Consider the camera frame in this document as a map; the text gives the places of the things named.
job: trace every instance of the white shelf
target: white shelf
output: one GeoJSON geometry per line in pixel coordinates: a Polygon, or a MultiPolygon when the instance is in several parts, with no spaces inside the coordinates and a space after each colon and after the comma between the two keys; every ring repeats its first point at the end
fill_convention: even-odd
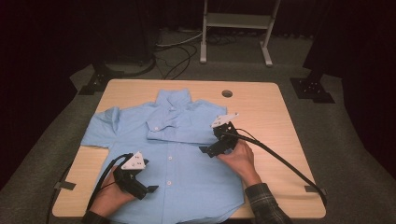
{"type": "Polygon", "coordinates": [[[271,16],[207,13],[207,26],[268,29],[271,16]]]}

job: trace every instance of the round hole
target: round hole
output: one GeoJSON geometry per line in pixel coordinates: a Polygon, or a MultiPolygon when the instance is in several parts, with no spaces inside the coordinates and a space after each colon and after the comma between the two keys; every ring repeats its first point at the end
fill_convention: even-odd
{"type": "Polygon", "coordinates": [[[222,93],[221,93],[224,97],[227,97],[227,98],[230,98],[230,97],[232,97],[233,96],[233,92],[232,91],[223,91],[222,93]]]}

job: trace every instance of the person's right hand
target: person's right hand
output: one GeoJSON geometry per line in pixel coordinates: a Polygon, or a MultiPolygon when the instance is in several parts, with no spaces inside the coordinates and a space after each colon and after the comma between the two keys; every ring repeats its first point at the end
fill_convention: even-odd
{"type": "Polygon", "coordinates": [[[262,182],[254,167],[253,151],[244,140],[238,140],[230,154],[219,154],[217,157],[242,178],[246,187],[262,182]]]}

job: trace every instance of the light blue shirt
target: light blue shirt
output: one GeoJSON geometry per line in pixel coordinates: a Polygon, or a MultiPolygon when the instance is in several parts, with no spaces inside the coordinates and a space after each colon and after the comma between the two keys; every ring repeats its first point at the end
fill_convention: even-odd
{"type": "Polygon", "coordinates": [[[191,101],[187,89],[159,91],[155,103],[95,114],[83,146],[108,147],[107,165],[121,154],[149,160],[136,179],[158,185],[143,200],[125,204],[111,219],[122,223],[219,223],[244,203],[240,178],[198,146],[217,142],[210,124],[226,107],[191,101]]]}

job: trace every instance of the jacket sleeve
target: jacket sleeve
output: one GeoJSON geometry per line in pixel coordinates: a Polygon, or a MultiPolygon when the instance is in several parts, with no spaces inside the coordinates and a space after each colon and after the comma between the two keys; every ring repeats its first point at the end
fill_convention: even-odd
{"type": "Polygon", "coordinates": [[[245,189],[250,201],[257,224],[262,223],[292,223],[291,219],[277,205],[277,202],[264,183],[256,184],[245,189]]]}
{"type": "Polygon", "coordinates": [[[84,217],[81,220],[82,224],[110,224],[110,221],[105,218],[97,215],[94,212],[87,211],[84,217]]]}

